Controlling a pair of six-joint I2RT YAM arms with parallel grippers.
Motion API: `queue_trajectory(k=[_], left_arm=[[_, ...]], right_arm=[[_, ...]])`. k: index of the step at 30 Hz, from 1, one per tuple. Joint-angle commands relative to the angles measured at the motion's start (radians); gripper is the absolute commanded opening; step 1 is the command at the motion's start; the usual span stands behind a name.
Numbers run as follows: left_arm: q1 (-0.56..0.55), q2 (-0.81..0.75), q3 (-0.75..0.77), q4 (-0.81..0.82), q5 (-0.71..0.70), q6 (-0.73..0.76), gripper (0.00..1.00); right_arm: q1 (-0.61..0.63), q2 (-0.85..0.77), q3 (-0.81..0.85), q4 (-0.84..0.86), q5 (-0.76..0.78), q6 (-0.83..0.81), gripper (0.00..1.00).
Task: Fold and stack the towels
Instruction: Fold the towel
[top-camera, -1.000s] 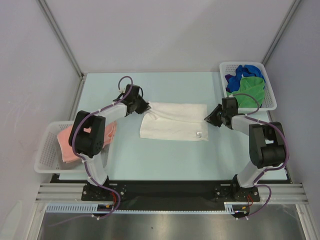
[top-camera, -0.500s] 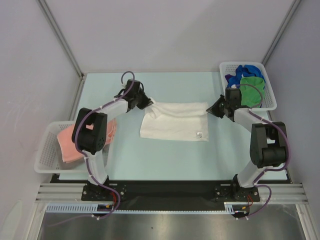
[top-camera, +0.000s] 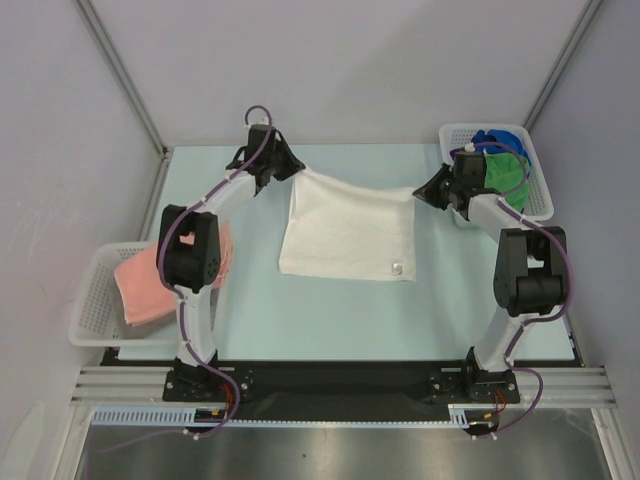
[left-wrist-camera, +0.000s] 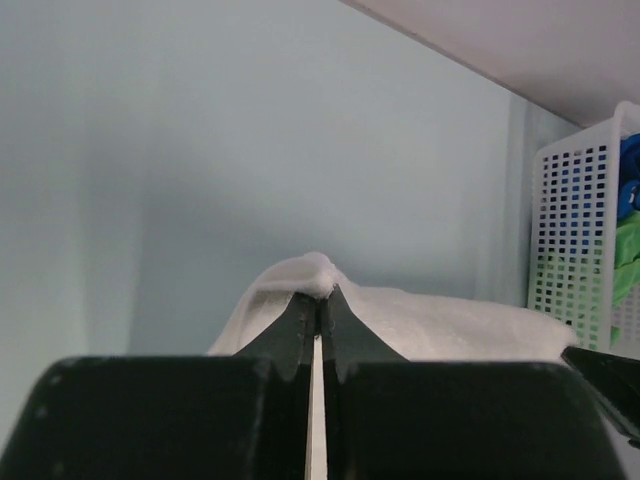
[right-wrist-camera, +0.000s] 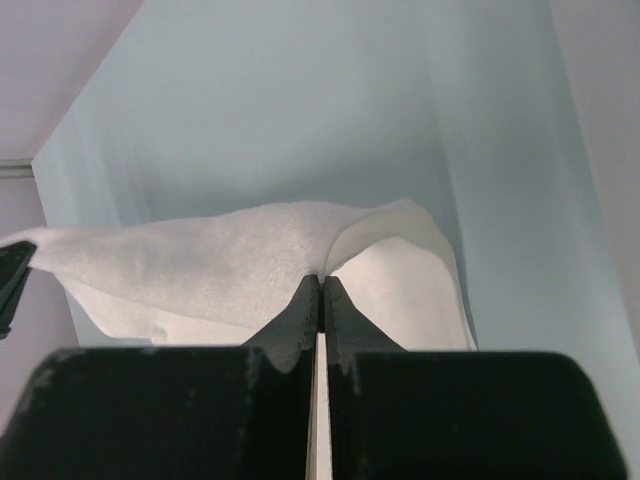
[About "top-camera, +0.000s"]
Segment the pink towel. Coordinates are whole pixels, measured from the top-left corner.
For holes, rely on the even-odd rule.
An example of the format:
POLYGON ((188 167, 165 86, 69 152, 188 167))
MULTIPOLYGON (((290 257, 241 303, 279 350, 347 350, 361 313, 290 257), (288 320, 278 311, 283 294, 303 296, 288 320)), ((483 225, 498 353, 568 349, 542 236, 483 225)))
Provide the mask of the pink towel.
MULTIPOLYGON (((233 260, 231 226, 225 222, 219 229, 221 266, 213 288, 222 287, 228 278, 233 260)), ((137 327, 155 321, 175 310, 175 298, 160 281, 156 266, 158 242, 153 242, 141 252, 125 260, 114 271, 120 292, 124 319, 128 325, 137 327)))

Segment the white towel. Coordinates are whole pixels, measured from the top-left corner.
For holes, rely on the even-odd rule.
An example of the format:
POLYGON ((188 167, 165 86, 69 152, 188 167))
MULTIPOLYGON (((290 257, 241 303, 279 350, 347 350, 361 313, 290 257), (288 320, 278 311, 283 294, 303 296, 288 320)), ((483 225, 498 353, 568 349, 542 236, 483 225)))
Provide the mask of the white towel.
POLYGON ((304 170, 294 176, 279 256, 285 275, 414 282, 415 199, 304 170))

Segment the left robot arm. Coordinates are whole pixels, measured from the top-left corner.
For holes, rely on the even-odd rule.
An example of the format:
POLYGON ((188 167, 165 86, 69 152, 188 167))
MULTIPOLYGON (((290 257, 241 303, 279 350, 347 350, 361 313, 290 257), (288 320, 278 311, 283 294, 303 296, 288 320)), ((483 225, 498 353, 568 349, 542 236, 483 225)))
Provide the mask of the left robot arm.
POLYGON ((210 192, 191 207, 170 204, 162 212, 156 264, 176 300, 177 359, 194 367, 184 385, 199 400, 211 399, 220 388, 219 374, 204 365, 217 352, 211 292, 222 267, 221 227, 271 180, 284 181, 304 169, 276 128, 256 124, 210 192))

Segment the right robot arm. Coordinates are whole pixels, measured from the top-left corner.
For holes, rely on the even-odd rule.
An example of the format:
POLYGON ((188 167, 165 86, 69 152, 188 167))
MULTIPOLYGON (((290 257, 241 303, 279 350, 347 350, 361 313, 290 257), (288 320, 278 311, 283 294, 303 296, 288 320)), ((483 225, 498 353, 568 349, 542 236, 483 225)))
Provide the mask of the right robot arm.
POLYGON ((486 156, 472 147, 458 150, 413 196, 454 210, 498 245, 493 274, 496 312, 471 350, 476 365, 460 377, 463 395, 481 402, 497 387, 493 372, 511 370, 519 341, 537 324, 561 319, 573 295, 573 271, 560 227, 544 227, 506 201, 509 191, 486 186, 486 156))

